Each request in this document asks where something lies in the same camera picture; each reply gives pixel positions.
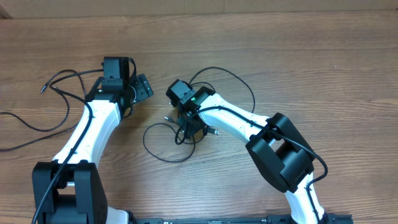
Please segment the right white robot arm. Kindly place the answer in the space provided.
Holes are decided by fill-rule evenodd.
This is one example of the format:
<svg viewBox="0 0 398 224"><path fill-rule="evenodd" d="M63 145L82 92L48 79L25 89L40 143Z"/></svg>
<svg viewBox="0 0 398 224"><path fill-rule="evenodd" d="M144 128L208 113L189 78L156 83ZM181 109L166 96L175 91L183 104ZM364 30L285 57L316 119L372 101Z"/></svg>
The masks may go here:
<svg viewBox="0 0 398 224"><path fill-rule="evenodd" d="M172 106L183 118L183 138L202 126L226 131L241 140L262 177L285 194L295 223L326 223L326 213L317 200L313 161L319 160L293 123L281 113L273 117L245 111L207 87L194 90L175 80L166 91Z"/></svg>

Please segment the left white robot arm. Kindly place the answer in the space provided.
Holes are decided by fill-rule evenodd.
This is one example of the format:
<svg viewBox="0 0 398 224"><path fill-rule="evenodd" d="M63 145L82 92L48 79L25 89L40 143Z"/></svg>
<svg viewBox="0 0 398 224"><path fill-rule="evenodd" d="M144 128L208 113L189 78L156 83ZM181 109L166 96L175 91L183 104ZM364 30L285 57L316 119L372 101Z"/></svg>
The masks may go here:
<svg viewBox="0 0 398 224"><path fill-rule="evenodd" d="M132 212L108 205L98 165L114 129L134 104L153 95L131 57L105 57L99 77L81 99L84 111L70 139L50 162L32 171L32 223L135 223Z"/></svg>

